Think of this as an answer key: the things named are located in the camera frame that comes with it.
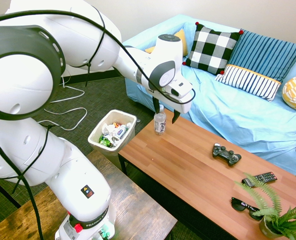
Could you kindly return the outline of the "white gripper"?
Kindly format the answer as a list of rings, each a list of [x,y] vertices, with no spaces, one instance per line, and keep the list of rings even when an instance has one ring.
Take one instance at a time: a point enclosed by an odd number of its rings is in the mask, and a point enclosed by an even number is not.
[[[151,91],[155,113],[160,112],[159,101],[170,106],[173,110],[172,123],[179,118],[180,114],[187,113],[192,104],[193,86],[187,80],[173,80],[161,90]]]

